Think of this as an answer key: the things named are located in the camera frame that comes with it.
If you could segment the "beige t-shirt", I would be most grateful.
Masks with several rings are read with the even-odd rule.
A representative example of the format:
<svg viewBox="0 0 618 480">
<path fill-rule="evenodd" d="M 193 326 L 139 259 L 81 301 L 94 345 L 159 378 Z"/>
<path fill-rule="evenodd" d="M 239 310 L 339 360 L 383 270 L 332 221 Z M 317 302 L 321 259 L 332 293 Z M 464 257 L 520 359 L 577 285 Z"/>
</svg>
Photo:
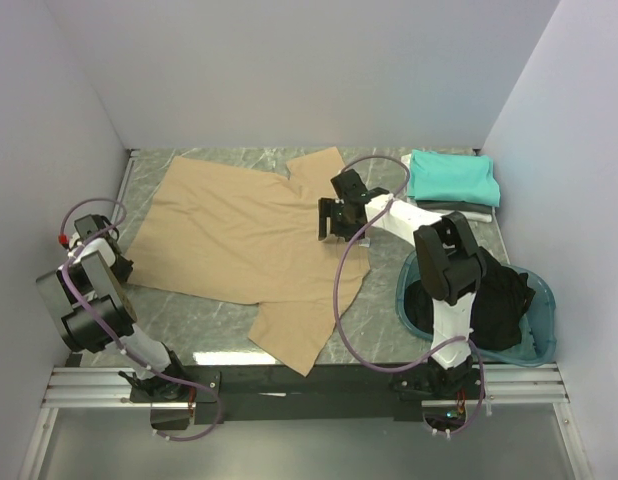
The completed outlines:
<svg viewBox="0 0 618 480">
<path fill-rule="evenodd" d="M 292 159 L 286 175 L 176 157 L 127 255 L 134 285 L 256 305 L 249 338 L 301 375 L 335 328 L 333 286 L 346 242 L 318 240 L 318 200 L 333 195 L 336 148 Z M 353 246 L 340 313 L 370 265 Z"/>
</svg>

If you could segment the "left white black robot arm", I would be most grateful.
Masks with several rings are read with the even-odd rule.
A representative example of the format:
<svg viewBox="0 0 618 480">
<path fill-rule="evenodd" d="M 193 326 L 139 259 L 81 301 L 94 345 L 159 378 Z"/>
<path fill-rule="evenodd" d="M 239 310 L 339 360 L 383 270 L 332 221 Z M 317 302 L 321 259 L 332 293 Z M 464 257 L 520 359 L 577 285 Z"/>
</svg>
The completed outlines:
<svg viewBox="0 0 618 480">
<path fill-rule="evenodd" d="M 75 233 L 60 237 L 69 264 L 36 279 L 38 292 L 63 342 L 74 353 L 119 354 L 134 369 L 120 375 L 144 401 L 178 401 L 190 388 L 177 355 L 137 324 L 123 292 L 133 272 L 117 243 L 118 230 L 104 215 L 74 221 Z"/>
</svg>

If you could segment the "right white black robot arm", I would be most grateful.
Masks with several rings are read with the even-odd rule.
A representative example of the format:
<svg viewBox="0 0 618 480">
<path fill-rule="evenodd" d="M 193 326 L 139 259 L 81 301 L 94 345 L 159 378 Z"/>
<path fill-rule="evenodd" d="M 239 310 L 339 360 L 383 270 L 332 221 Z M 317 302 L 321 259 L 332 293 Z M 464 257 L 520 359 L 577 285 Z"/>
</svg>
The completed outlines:
<svg viewBox="0 0 618 480">
<path fill-rule="evenodd" d="M 470 317 L 487 266 L 466 217 L 423 210 L 398 200 L 383 188 L 369 189 L 354 170 L 331 179 L 337 197 L 318 200 L 318 239 L 335 236 L 346 241 L 335 274 L 333 312 L 336 329 L 360 364 L 382 372 L 424 369 L 425 391 L 457 391 L 472 371 Z M 371 227 L 377 227 L 415 248 L 420 282 L 432 299 L 433 340 L 423 358 L 395 369 L 364 360 L 351 346 L 341 326 L 339 285 L 352 247 Z"/>
</svg>

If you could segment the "folded white t-shirt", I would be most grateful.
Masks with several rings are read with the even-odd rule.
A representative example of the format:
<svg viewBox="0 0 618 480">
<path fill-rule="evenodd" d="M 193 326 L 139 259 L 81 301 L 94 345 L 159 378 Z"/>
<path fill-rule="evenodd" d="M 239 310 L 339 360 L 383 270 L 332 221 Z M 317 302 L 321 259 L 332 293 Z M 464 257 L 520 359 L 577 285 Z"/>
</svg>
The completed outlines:
<svg viewBox="0 0 618 480">
<path fill-rule="evenodd" d="M 407 167 L 410 166 L 410 159 L 411 159 L 411 155 L 410 154 L 405 154 L 402 155 L 400 157 L 400 161 Z M 451 210 L 443 210 L 443 209 L 433 209 L 431 207 L 425 207 L 425 210 L 434 212 L 434 213 L 438 213 L 441 215 L 446 215 L 451 213 Z M 460 210 L 460 213 L 462 213 L 468 220 L 471 221 L 476 221 L 476 222 L 481 222 L 481 223 L 491 223 L 494 219 L 495 216 L 495 210 L 491 209 L 488 212 L 478 212 L 478 211 L 464 211 L 464 210 Z"/>
</svg>

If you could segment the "folded teal t-shirt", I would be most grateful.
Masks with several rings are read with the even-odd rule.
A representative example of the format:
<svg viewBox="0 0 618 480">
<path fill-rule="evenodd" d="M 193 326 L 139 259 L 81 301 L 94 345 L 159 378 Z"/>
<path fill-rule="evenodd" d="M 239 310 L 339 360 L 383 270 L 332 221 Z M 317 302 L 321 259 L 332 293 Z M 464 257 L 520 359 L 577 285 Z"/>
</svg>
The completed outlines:
<svg viewBox="0 0 618 480">
<path fill-rule="evenodd" d="M 500 186 L 488 156 L 413 150 L 409 169 L 407 195 L 414 200 L 500 206 Z"/>
</svg>

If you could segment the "folded dark grey t-shirt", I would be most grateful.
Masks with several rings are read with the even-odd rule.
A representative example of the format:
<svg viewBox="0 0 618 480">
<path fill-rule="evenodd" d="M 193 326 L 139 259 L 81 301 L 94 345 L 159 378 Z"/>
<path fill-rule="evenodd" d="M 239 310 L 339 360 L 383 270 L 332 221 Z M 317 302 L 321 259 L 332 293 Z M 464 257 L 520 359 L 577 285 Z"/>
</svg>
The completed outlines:
<svg viewBox="0 0 618 480">
<path fill-rule="evenodd" d="M 436 200 L 417 200 L 416 205 L 426 210 L 449 210 L 461 212 L 473 212 L 480 214 L 491 214 L 492 207 L 488 205 L 469 203 L 463 201 L 436 201 Z"/>
</svg>

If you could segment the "black clothes in basket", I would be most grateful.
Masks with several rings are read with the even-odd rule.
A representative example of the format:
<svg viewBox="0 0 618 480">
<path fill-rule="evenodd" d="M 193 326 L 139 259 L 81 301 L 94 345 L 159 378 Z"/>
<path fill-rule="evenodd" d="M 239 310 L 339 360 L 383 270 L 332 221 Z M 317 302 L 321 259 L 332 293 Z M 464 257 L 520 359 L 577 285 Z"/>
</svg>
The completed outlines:
<svg viewBox="0 0 618 480">
<path fill-rule="evenodd" d="M 522 342 L 520 321 L 531 306 L 535 291 L 527 285 L 526 273 L 503 266 L 484 247 L 480 251 L 487 272 L 473 303 L 470 338 L 480 349 L 503 351 Z M 408 322 L 432 334 L 433 303 L 420 280 L 406 288 L 403 304 Z"/>
</svg>

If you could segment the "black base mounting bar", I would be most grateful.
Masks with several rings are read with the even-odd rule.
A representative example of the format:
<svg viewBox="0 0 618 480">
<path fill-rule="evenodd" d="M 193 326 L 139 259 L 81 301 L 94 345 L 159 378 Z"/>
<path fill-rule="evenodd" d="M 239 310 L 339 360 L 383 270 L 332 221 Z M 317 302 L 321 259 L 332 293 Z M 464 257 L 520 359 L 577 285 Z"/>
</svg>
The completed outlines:
<svg viewBox="0 0 618 480">
<path fill-rule="evenodd" d="M 476 400 L 480 372 L 463 366 L 445 373 L 428 362 L 402 373 L 380 373 L 362 365 L 319 365 L 306 377 L 282 365 L 186 366 L 186 379 L 209 393 L 170 384 L 143 387 L 135 377 L 120 375 L 131 385 L 133 403 L 180 402 L 193 405 L 197 425 L 213 420 L 217 393 L 227 421 L 391 418 L 422 420 L 424 401 Z"/>
</svg>

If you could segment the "teal plastic basket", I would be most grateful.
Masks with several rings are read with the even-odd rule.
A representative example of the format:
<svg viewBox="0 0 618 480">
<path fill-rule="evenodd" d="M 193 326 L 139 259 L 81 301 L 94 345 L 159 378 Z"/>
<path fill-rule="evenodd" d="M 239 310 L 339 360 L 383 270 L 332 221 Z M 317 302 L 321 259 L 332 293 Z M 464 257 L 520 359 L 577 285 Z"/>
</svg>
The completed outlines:
<svg viewBox="0 0 618 480">
<path fill-rule="evenodd" d="M 552 362 L 557 343 L 554 333 L 556 302 L 553 292 L 547 283 L 534 272 L 510 264 L 502 265 L 517 273 L 526 273 L 528 275 L 527 285 L 535 291 L 535 296 L 527 313 L 520 321 L 522 342 L 503 351 L 490 351 L 478 347 L 481 356 L 492 361 L 524 367 L 538 367 Z M 404 309 L 406 288 L 417 280 L 420 280 L 417 258 L 414 254 L 410 254 L 398 277 L 396 312 L 401 323 L 411 334 L 430 341 L 433 339 L 433 333 L 425 333 L 411 325 Z"/>
</svg>

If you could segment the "aluminium rail frame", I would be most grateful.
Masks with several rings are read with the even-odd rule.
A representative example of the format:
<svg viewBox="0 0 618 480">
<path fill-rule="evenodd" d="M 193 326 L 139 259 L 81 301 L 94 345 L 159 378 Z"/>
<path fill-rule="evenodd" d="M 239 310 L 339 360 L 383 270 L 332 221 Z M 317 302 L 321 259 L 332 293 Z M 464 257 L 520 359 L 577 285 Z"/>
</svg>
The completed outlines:
<svg viewBox="0 0 618 480">
<path fill-rule="evenodd" d="M 568 395 L 555 362 L 538 367 L 524 367 L 484 359 L 485 404 L 523 405 L 568 403 Z M 319 365 L 360 365 L 336 363 Z M 200 358 L 192 366 L 282 365 L 266 353 L 255 351 L 221 351 Z M 142 408 L 183 410 L 182 402 L 133 403 L 131 386 L 120 375 L 124 368 L 65 366 L 53 369 L 45 395 L 44 409 Z"/>
</svg>

